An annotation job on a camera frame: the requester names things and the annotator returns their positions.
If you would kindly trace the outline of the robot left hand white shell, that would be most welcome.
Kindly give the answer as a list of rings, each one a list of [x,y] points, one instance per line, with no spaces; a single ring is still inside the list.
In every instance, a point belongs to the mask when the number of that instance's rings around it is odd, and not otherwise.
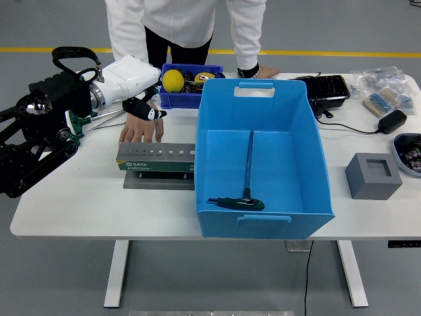
[[[166,111],[147,104],[156,94],[161,76],[159,68],[128,55],[106,66],[102,75],[102,79],[90,85],[93,109],[103,110],[120,100],[127,113],[142,120],[157,120],[167,115]]]

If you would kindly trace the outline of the person's left hand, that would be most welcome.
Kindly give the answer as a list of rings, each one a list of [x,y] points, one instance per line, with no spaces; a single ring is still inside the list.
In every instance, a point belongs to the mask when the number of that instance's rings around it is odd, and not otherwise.
[[[275,75],[280,73],[279,68],[269,68],[267,66],[260,66],[257,78],[273,78]]]

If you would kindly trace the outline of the person's right hand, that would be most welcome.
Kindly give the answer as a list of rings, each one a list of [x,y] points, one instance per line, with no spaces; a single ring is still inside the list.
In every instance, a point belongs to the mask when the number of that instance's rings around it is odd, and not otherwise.
[[[161,143],[164,135],[164,122],[162,118],[157,120],[142,120],[131,114],[127,114],[126,123],[122,129],[118,143],[122,142],[152,142],[153,138]]]

